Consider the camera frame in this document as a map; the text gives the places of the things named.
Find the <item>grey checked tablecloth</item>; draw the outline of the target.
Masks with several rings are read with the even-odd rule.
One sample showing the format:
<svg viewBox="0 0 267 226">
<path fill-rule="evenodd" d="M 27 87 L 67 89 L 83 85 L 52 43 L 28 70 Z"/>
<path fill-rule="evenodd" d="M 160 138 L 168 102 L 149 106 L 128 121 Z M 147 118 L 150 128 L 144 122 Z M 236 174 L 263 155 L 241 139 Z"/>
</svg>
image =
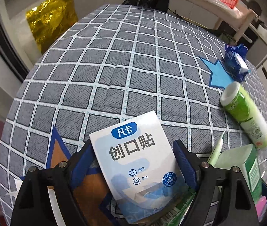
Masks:
<svg viewBox="0 0 267 226">
<path fill-rule="evenodd" d="M 262 195 L 255 204 L 237 166 L 208 162 L 253 144 L 220 97 L 232 82 L 224 42 L 164 12 L 104 5 L 75 23 L 37 60 L 8 113 L 0 140 L 0 201 L 8 225 L 259 225 L 267 194 L 267 148 L 257 150 Z M 240 83 L 267 122 L 267 96 L 255 67 Z M 198 187 L 157 218 L 129 224 L 95 156 L 70 186 L 71 156 L 90 134 L 154 111 L 172 148 L 197 156 Z M 17 199 L 14 179 L 22 180 Z"/>
</svg>

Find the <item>green white lotion bottle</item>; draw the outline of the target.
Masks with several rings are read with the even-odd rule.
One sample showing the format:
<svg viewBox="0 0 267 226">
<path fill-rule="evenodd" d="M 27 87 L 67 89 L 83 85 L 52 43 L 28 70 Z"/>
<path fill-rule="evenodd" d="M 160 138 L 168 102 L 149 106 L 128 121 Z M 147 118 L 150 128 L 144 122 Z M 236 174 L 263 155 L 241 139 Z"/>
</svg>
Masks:
<svg viewBox="0 0 267 226">
<path fill-rule="evenodd" d="M 256 148 L 267 148 L 267 122 L 239 82 L 232 82 L 225 88 L 220 103 L 241 126 Z"/>
</svg>

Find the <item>gold foil bag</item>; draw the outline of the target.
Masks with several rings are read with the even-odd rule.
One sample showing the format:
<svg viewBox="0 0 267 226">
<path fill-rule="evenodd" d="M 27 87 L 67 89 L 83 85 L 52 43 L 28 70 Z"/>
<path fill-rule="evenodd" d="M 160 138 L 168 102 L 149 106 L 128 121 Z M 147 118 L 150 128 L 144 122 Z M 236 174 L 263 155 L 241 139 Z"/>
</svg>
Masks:
<svg viewBox="0 0 267 226">
<path fill-rule="evenodd" d="M 43 54 L 78 22 L 74 0 L 45 0 L 26 12 L 26 20 L 38 49 Z"/>
</svg>

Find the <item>blue wrapper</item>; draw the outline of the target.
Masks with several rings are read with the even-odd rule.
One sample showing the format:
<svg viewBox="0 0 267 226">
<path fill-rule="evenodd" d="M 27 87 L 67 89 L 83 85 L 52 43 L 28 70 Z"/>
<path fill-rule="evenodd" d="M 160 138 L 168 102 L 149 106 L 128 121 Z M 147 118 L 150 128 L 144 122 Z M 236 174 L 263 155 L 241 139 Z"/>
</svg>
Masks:
<svg viewBox="0 0 267 226">
<path fill-rule="evenodd" d="M 224 64 L 232 78 L 242 83 L 250 72 L 246 64 L 247 47 L 244 44 L 238 46 L 225 45 Z"/>
</svg>

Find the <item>white bandage box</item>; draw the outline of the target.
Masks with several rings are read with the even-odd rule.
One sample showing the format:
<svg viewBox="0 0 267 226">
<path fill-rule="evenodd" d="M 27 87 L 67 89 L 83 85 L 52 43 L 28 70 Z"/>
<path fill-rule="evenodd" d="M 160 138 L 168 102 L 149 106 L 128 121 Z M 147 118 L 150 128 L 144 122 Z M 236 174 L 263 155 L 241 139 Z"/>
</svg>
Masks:
<svg viewBox="0 0 267 226">
<path fill-rule="evenodd" d="M 154 111 L 90 134 L 97 161 L 129 224 L 157 218 L 188 191 Z"/>
</svg>

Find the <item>green hand cream tube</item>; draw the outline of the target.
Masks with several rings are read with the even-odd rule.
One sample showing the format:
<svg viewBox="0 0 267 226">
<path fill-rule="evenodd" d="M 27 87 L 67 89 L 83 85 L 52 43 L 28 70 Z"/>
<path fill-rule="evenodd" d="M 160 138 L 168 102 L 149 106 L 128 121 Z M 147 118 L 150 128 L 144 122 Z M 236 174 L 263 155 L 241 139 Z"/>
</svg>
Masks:
<svg viewBox="0 0 267 226">
<path fill-rule="evenodd" d="M 208 157 L 207 162 L 212 166 L 215 167 L 217 160 L 221 154 L 222 146 L 223 146 L 223 137 L 224 137 L 225 131 L 222 132 L 220 137 L 218 138 L 210 156 Z"/>
</svg>

